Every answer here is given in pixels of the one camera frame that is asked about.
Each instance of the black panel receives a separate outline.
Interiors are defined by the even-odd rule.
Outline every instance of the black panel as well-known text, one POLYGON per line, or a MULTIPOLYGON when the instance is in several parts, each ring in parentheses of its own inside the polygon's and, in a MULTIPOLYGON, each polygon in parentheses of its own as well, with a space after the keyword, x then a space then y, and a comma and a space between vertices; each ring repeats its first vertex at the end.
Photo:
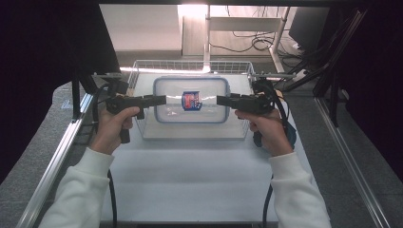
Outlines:
POLYGON ((2 181, 46 117, 55 88, 75 75, 119 72, 119 65, 97 4, 10 1, 0 8, 0 30, 2 181))
POLYGON ((402 10, 398 1, 376 2, 337 66, 347 109, 401 180, 402 10))
POLYGON ((316 51, 319 41, 329 38, 322 38, 328 14, 329 8, 297 8, 290 36, 307 52, 316 51))

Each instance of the plastic container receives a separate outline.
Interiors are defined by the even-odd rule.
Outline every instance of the plastic container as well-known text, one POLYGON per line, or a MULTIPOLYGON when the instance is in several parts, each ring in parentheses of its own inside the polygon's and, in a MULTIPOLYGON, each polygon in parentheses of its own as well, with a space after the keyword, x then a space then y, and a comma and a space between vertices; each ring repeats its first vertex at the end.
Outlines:
POLYGON ((217 105, 217 95, 230 93, 228 81, 214 76, 163 76, 154 81, 154 95, 165 95, 166 104, 154 108, 160 123, 219 124, 229 107, 217 105))

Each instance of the white table surface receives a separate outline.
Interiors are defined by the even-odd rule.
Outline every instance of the white table surface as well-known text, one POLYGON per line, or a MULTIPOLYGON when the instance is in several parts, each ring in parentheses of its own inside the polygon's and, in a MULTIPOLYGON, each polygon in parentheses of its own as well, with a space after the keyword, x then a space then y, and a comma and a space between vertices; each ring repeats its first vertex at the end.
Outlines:
MULTIPOLYGON (((295 126, 291 114, 289 121, 295 126)), ((272 172, 269 154, 255 147, 252 132, 244 140, 143 140, 135 126, 130 136, 111 166, 118 220, 261 221, 272 172)), ((295 151, 312 173, 299 135, 295 151)), ((268 221, 278 220, 274 200, 273 195, 268 221)), ((112 220, 108 191, 102 220, 112 220)))

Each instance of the cable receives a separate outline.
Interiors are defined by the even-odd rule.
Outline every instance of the cable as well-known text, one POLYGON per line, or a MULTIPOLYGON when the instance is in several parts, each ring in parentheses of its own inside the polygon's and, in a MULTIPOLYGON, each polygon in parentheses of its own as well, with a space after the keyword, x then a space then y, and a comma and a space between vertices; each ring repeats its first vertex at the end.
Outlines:
POLYGON ((112 214, 113 214, 112 227, 116 228, 118 227, 118 209, 116 207, 115 187, 113 185, 113 178, 110 169, 107 170, 107 177, 109 178, 110 201, 112 203, 112 214))
POLYGON ((312 53, 302 53, 301 55, 294 55, 288 53, 282 42, 279 42, 283 50, 280 50, 278 48, 278 57, 280 57, 281 62, 287 66, 291 67, 292 69, 289 71, 289 73, 294 73, 297 71, 300 71, 307 67, 310 63, 314 63, 318 60, 321 60, 323 57, 326 57, 329 53, 329 51, 332 49, 334 43, 336 42, 337 38, 345 31, 351 20, 353 19, 353 15, 350 13, 350 15, 347 17, 346 20, 340 23, 340 26, 338 30, 335 32, 335 34, 328 40, 326 41, 325 44, 323 44, 319 49, 312 53), (291 66, 290 64, 287 64, 286 60, 287 59, 301 59, 301 62, 299 62, 295 66, 291 66))
POLYGON ((269 190, 267 191, 266 199, 264 200, 264 205, 263 205, 263 217, 262 217, 263 228, 267 227, 267 209, 269 208, 269 202, 270 202, 270 199, 272 198, 272 193, 273 193, 273 186, 270 183, 269 190))
POLYGON ((288 121, 288 117, 290 116, 290 105, 288 104, 287 100, 285 100, 284 97, 281 97, 281 96, 278 96, 278 97, 281 98, 287 104, 287 116, 285 118, 288 121))
MULTIPOLYGON (((94 123, 95 133, 98 132, 98 125, 99 125, 99 114, 98 114, 98 100, 101 96, 101 92, 106 88, 109 87, 110 84, 104 84, 100 88, 97 89, 96 93, 94 94, 93 101, 92 101, 92 120, 94 123)), ((116 228, 118 226, 118 210, 116 206, 116 196, 115 196, 115 187, 113 185, 112 174, 110 169, 107 171, 107 177, 109 178, 109 191, 110 191, 110 200, 112 204, 112 214, 113 214, 113 223, 112 227, 116 228)))
MULTIPOLYGON (((231 13, 229 11, 228 6, 225 6, 225 11, 227 12, 228 17, 230 17, 231 13)), ((260 7, 258 7, 258 9, 254 12, 253 15, 255 15, 257 13, 257 15, 259 16, 259 11, 260 11, 260 7)), ((263 8, 263 13, 261 14, 261 16, 264 16, 265 12, 267 14, 266 7, 263 8)), ((247 49, 242 49, 242 50, 235 50, 235 49, 231 49, 231 48, 228 48, 228 47, 216 46, 216 45, 212 45, 211 43, 209 43, 209 45, 211 47, 214 47, 214 48, 222 48, 222 49, 226 49, 226 50, 234 51, 234 52, 238 52, 238 53, 245 52, 245 51, 247 51, 247 50, 249 50, 251 48, 254 48, 254 49, 259 50, 259 51, 265 51, 265 50, 268 50, 273 45, 274 37, 267 37, 267 36, 264 36, 264 35, 271 34, 271 33, 273 33, 273 32, 263 32, 263 33, 259 34, 259 32, 256 31, 255 35, 237 35, 234 31, 232 31, 232 34, 235 37, 241 37, 241 38, 252 38, 253 37, 253 39, 251 40, 251 43, 252 43, 251 46, 249 48, 247 48, 247 49), (263 48, 257 47, 258 43, 265 44, 265 47, 263 47, 263 48)))
POLYGON ((278 81, 273 85, 273 87, 276 88, 276 86, 277 86, 279 83, 284 82, 284 81, 285 81, 284 78, 278 80, 278 81))
POLYGON ((255 12, 252 14, 252 17, 255 16, 256 13, 258 13, 258 17, 259 17, 259 11, 260 11, 260 7, 258 7, 255 12))

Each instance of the white sleeve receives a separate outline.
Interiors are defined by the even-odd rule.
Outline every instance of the white sleeve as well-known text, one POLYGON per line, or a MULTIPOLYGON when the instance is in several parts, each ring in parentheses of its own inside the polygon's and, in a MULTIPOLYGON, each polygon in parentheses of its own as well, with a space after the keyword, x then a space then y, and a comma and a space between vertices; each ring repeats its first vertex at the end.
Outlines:
POLYGON ((302 168, 297 154, 273 157, 270 163, 278 228, 331 227, 323 197, 312 185, 312 176, 302 168))
POLYGON ((81 160, 63 176, 55 202, 39 227, 99 227, 109 184, 107 170, 113 158, 87 148, 81 160))

